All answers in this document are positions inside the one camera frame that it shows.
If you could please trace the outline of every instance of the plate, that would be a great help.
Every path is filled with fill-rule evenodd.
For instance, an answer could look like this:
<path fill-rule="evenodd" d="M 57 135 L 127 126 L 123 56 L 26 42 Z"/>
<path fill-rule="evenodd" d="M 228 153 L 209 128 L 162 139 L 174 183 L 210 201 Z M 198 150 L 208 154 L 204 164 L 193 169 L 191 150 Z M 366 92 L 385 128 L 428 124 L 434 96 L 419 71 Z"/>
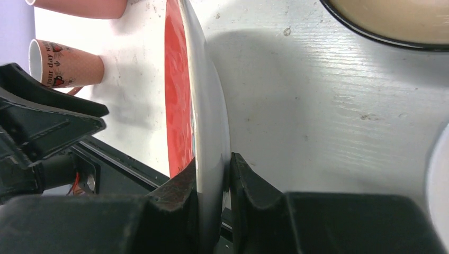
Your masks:
<path fill-rule="evenodd" d="M 436 142 L 429 160 L 426 198 L 432 223 L 446 249 L 449 247 L 449 126 Z"/>
<path fill-rule="evenodd" d="M 212 253 L 229 193 L 229 124 L 217 70 L 187 0 L 167 1 L 165 98 L 170 176 L 195 160 L 200 251 Z"/>

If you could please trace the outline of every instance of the white wall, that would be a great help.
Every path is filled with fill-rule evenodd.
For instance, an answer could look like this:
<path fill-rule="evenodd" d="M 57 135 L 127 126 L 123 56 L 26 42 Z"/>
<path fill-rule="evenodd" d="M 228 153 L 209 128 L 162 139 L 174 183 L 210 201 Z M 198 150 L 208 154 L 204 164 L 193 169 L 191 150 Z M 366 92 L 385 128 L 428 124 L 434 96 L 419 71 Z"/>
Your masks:
<path fill-rule="evenodd" d="M 28 71 L 28 45 L 34 37 L 33 7 L 25 0 L 0 0 L 0 65 L 16 62 Z"/>

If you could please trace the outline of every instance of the white table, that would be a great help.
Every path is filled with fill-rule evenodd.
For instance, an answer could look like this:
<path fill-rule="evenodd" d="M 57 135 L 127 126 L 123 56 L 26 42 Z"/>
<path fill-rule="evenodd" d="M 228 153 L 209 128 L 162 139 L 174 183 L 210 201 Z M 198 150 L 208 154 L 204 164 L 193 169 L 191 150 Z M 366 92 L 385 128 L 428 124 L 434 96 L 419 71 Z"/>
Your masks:
<path fill-rule="evenodd" d="M 449 55 L 361 38 L 317 0 L 194 0 L 222 81 L 232 150 L 282 191 L 395 193 L 424 204 L 428 153 L 449 120 Z M 38 39 L 100 54 L 100 140 L 168 175 L 165 1 L 120 20 L 36 9 Z"/>

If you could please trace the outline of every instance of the pink mug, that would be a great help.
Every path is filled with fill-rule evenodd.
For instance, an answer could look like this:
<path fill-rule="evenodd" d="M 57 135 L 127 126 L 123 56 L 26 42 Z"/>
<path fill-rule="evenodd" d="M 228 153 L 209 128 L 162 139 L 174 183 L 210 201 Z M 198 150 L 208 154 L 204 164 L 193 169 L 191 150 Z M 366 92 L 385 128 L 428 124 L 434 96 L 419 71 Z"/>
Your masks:
<path fill-rule="evenodd" d="M 94 85 L 104 75 L 99 56 L 50 41 L 31 41 L 29 64 L 31 77 L 51 88 Z"/>
<path fill-rule="evenodd" d="M 91 19 L 118 19 L 128 0 L 26 0 L 31 6 Z"/>

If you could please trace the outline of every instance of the red wire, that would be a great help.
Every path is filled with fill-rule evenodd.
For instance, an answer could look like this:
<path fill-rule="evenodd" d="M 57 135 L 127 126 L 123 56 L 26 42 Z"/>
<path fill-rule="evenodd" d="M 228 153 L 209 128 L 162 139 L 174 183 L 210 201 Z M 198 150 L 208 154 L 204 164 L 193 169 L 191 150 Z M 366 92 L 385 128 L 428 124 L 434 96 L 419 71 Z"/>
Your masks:
<path fill-rule="evenodd" d="M 70 188 L 70 190 L 69 190 L 69 192 L 67 193 L 66 196 L 68 196 L 68 195 L 69 195 L 69 194 L 76 188 L 76 186 L 78 186 L 78 184 L 79 184 L 79 173 L 77 172 L 77 173 L 76 173 L 75 182 L 74 182 L 73 185 L 71 186 L 71 188 Z"/>
<path fill-rule="evenodd" d="M 75 87 L 72 90 L 70 90 L 67 94 L 75 96 L 81 89 L 83 89 L 83 86 Z"/>

